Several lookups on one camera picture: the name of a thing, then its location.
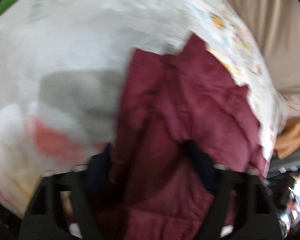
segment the red padded jacket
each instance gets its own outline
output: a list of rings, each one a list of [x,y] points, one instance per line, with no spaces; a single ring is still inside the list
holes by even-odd
[[[191,240],[213,196],[179,143],[195,141],[215,163],[240,172],[250,165],[262,174],[266,160],[247,92],[195,35],[178,56],[137,49],[109,172],[110,181],[123,189],[122,201],[116,212],[102,212],[99,222],[119,230],[124,240]]]

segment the orange cloth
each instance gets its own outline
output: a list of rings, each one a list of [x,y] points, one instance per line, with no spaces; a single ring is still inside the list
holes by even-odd
[[[279,159],[284,159],[300,147],[300,117],[290,119],[277,137],[274,149]]]

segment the beige fabric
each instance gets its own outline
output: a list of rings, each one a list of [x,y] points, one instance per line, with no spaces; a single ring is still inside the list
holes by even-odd
[[[287,96],[286,100],[289,103],[288,119],[300,117],[300,98],[296,96]]]
[[[227,0],[252,31],[274,87],[300,98],[300,3],[298,0]]]

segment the maroon fabric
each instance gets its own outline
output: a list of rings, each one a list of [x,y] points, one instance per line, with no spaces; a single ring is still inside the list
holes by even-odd
[[[261,172],[259,122],[247,103],[248,87],[192,35],[178,56],[137,49],[124,87],[109,179],[123,188],[125,240],[190,240],[213,196],[179,143],[193,140],[214,162]],[[108,212],[109,221],[116,212]]]

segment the white blanket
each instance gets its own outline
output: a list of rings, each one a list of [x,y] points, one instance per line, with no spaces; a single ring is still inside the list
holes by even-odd
[[[177,53],[191,32],[249,84],[269,160],[285,105],[224,0],[19,0],[0,16],[0,202],[22,216],[41,172],[68,171],[113,140],[134,47]]]

